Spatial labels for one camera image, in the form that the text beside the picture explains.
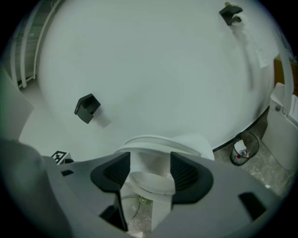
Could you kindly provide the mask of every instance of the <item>black plastic bracket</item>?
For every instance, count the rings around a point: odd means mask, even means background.
[[[252,192],[242,193],[238,197],[253,221],[266,211],[266,208]]]
[[[176,152],[171,152],[170,171],[176,191],[172,198],[173,205],[196,203],[213,185],[209,169]]]
[[[99,101],[97,101],[93,94],[89,94],[79,99],[74,113],[75,115],[78,115],[83,122],[89,124],[89,122],[93,118],[93,114],[100,105],[101,104],[99,103]]]
[[[127,224],[121,205],[120,189],[122,188],[130,172],[130,152],[126,152],[117,158],[97,166],[91,171],[91,181],[104,192],[116,194],[114,205],[109,206],[99,216],[114,226],[127,231]]]
[[[237,6],[228,5],[222,9],[219,14],[223,17],[228,26],[231,26],[234,22],[241,22],[240,17],[233,17],[235,14],[242,12],[242,8]]]

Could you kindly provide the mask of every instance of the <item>black mount clip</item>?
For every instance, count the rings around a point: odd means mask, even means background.
[[[242,12],[242,8],[237,6],[228,5],[222,9],[219,14],[223,17],[225,23],[231,26],[234,22],[241,22],[240,17],[233,17],[235,14]]]
[[[101,104],[99,101],[97,101],[93,94],[89,94],[79,99],[74,113],[75,115],[78,115],[83,122],[89,124],[93,118],[94,112],[99,108],[100,105]]]

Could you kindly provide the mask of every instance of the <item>wooden surface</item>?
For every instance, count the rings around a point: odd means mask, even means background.
[[[298,64],[291,62],[291,68],[294,80],[294,94],[298,96]],[[283,66],[281,64],[280,58],[274,59],[274,86],[277,83],[284,84]]]

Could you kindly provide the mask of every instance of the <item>white wall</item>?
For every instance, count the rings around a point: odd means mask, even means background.
[[[45,101],[85,157],[130,137],[197,132],[217,147],[269,105],[277,49],[261,9],[242,7],[271,61],[219,15],[224,1],[66,0],[46,34],[38,68]],[[89,125],[74,115],[89,93],[102,104]]]

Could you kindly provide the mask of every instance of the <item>white plastic part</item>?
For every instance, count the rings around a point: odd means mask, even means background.
[[[54,4],[54,6],[52,7],[50,13],[48,14],[43,26],[42,26],[42,29],[41,29],[41,33],[39,35],[39,38],[38,38],[38,41],[37,41],[37,46],[36,46],[36,50],[35,50],[35,56],[34,56],[34,69],[33,69],[33,79],[36,78],[36,65],[37,65],[37,57],[38,57],[38,51],[39,51],[39,48],[40,48],[40,45],[41,45],[41,40],[42,40],[42,37],[43,37],[43,34],[47,28],[47,24],[49,22],[49,20],[51,19],[51,16],[53,15],[55,9],[57,8],[57,6],[59,5],[59,3],[61,2],[61,0],[57,0],[56,3]]]
[[[280,38],[279,32],[277,30],[274,31],[275,40],[278,46],[279,55],[281,59],[281,63],[283,66],[284,73],[284,98],[283,98],[283,113],[288,115],[291,108],[292,94],[294,92],[294,80],[293,73],[290,64],[290,60],[287,54],[287,51],[284,47],[284,44]]]
[[[243,157],[249,157],[249,153],[247,153],[247,151],[246,151],[246,146],[245,146],[243,140],[240,140],[235,143],[235,145],[233,146],[231,157],[233,159],[235,159],[235,157],[239,154]]]
[[[30,16],[28,18],[28,21],[26,23],[25,30],[23,33],[22,44],[21,44],[21,49],[20,49],[20,75],[21,75],[23,87],[27,87],[26,71],[25,71],[25,55],[26,55],[27,39],[29,36],[31,26],[34,21],[34,18],[36,16],[41,4],[42,4],[42,1],[40,1],[38,4],[36,4],[36,6],[33,8],[32,12],[30,13]]]
[[[10,71],[11,71],[11,78],[13,80],[14,85],[18,87],[18,79],[17,79],[17,72],[15,68],[15,52],[17,47],[17,38],[20,32],[20,28],[22,26],[22,21],[18,24],[16,27],[14,33],[13,33],[13,41],[10,48]]]
[[[293,123],[298,121],[296,108],[292,105],[291,113],[283,114],[283,98],[285,85],[277,83],[270,102],[267,116],[268,126],[262,138],[262,142],[269,149],[279,164],[287,170],[295,170],[298,167],[298,126]]]
[[[130,152],[130,173],[123,185],[153,201],[151,230],[171,212],[175,182],[170,173],[170,153],[181,152],[214,160],[210,144],[200,134],[174,138],[143,135],[129,139],[116,152]],[[131,204],[122,204],[132,213]]]
[[[239,17],[241,22],[233,23],[234,26],[240,25],[243,26],[243,33],[246,35],[248,39],[254,45],[258,61],[260,63],[260,67],[264,68],[269,65],[268,62],[268,53],[264,51],[263,46],[257,41],[256,35],[257,31],[255,30],[255,25],[250,22],[250,20],[246,17],[245,13],[241,12],[233,15],[233,17]]]

